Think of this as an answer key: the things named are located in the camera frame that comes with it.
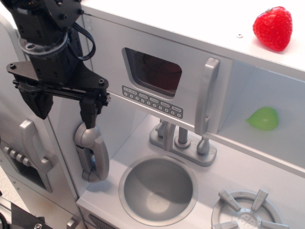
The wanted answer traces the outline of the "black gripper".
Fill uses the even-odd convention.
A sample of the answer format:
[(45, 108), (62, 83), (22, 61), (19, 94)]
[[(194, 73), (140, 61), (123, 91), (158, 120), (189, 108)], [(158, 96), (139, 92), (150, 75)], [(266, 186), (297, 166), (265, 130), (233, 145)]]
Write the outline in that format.
[(34, 114), (45, 120), (54, 96), (77, 100), (86, 128), (94, 128), (110, 100), (108, 81), (89, 70), (70, 45), (26, 44), (22, 50), (29, 60), (8, 64), (7, 71)]

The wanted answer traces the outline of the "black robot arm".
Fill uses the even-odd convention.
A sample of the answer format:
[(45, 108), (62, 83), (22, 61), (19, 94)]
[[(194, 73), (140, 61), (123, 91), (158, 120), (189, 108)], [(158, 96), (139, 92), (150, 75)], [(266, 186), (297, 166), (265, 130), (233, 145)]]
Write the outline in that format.
[(80, 35), (92, 40), (77, 19), (84, 13), (78, 0), (4, 0), (19, 32), (19, 45), (28, 61), (10, 63), (14, 85), (37, 117), (45, 119), (53, 97), (77, 100), (87, 129), (94, 128), (109, 102), (108, 81), (88, 69)]

